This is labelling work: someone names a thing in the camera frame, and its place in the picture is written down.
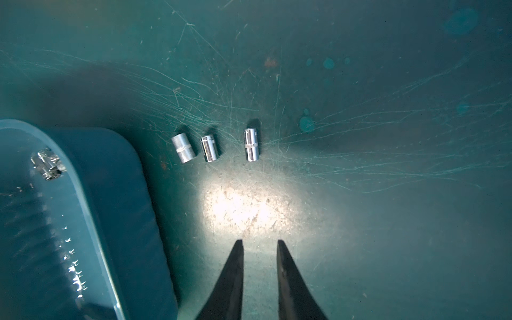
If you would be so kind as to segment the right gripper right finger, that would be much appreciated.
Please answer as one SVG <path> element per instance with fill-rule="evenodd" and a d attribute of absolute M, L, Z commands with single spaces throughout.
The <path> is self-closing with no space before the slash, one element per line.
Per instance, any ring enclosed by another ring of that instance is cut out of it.
<path fill-rule="evenodd" d="M 309 292 L 285 241 L 277 241 L 279 319 L 327 319 Z"/>

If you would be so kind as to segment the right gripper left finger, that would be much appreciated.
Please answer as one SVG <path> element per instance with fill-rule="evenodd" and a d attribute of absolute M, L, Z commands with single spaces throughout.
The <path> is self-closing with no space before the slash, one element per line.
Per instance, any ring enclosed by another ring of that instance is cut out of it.
<path fill-rule="evenodd" d="M 209 299 L 196 319 L 241 319 L 243 305 L 244 248 L 237 240 Z"/>

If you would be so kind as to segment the clear plastic storage box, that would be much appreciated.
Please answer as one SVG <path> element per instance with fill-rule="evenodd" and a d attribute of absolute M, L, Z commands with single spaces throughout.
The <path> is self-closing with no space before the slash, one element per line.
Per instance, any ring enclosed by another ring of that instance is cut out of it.
<path fill-rule="evenodd" d="M 31 155 L 67 168 L 45 180 Z M 1 318 L 176 319 L 141 161 L 103 128 L 1 121 Z"/>

